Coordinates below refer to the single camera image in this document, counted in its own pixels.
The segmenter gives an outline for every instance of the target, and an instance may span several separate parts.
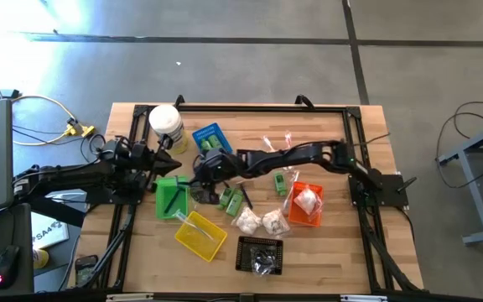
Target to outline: green object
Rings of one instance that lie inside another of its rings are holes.
[[[178,182],[183,181],[187,182],[187,177],[178,176]],[[176,186],[176,177],[157,180],[156,184],[158,184],[156,189],[156,217],[158,219],[176,218],[174,213],[177,210],[180,210],[184,215],[188,215],[189,188],[186,185]],[[171,204],[171,207],[165,212],[169,204]]]
[[[284,176],[281,172],[275,172],[275,190],[279,196],[286,195],[286,183],[284,182]]]
[[[208,142],[211,143],[211,146],[214,148],[223,148],[223,145],[219,141],[219,138],[215,134],[212,134],[208,137]]]
[[[223,193],[221,193],[221,197],[219,197],[219,205],[217,205],[217,208],[219,210],[225,209],[231,201],[232,195],[234,195],[234,190],[231,188],[225,188]]]
[[[208,150],[210,150],[210,149],[211,149],[211,144],[210,144],[210,142],[208,142],[208,141],[207,141],[207,140],[205,140],[205,139],[202,139],[202,140],[200,141],[200,150],[201,150],[201,151],[208,151]]]
[[[234,196],[232,196],[231,203],[228,204],[228,207],[226,208],[226,214],[235,217],[238,213],[238,210],[240,210],[242,202],[243,195],[239,190],[236,190],[236,192],[234,192]]]

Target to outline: black basket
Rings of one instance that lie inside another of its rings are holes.
[[[277,260],[277,267],[270,274],[283,273],[283,241],[266,238],[240,236],[236,253],[236,270],[252,272],[251,247],[264,248],[270,251],[273,247],[273,256]]]

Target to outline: yellow cable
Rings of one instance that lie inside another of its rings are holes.
[[[25,98],[41,98],[41,99],[44,99],[44,100],[46,100],[46,101],[53,102],[53,103],[55,103],[55,104],[59,105],[59,107],[63,108],[63,110],[64,110],[66,113],[68,113],[68,115],[69,115],[70,117],[72,117],[72,118],[74,118],[74,119],[75,119],[75,117],[74,117],[74,115],[72,114],[72,112],[70,112],[68,109],[66,109],[66,107],[65,107],[63,104],[61,104],[59,101],[56,101],[56,100],[54,100],[54,99],[52,99],[52,98],[49,98],[49,97],[47,97],[47,96],[20,96],[20,97],[17,97],[17,98],[15,98],[15,99],[12,99],[12,100],[10,100],[10,101],[11,101],[11,102],[16,102],[16,101],[23,100],[23,99],[25,99]],[[59,137],[57,137],[57,138],[51,139],[51,140],[49,140],[49,141],[46,141],[46,143],[22,143],[22,142],[17,142],[17,141],[13,141],[13,143],[16,143],[16,144],[18,144],[18,145],[22,145],[22,146],[44,146],[44,145],[46,145],[46,144],[56,142],[56,141],[58,141],[58,140],[62,139],[63,137],[65,137],[65,136],[66,136],[66,135],[65,135],[65,133],[63,133],[63,134],[61,134],[61,135],[60,135]]]

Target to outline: white jar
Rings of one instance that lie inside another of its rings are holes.
[[[184,123],[176,108],[171,105],[156,106],[148,117],[152,130],[161,138],[167,134],[173,139],[173,147],[169,150],[173,154],[181,154],[188,147],[188,139],[185,136]]]

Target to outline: computer mouse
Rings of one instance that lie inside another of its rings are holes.
[[[9,245],[0,253],[0,289],[14,284],[18,276],[20,247]]]

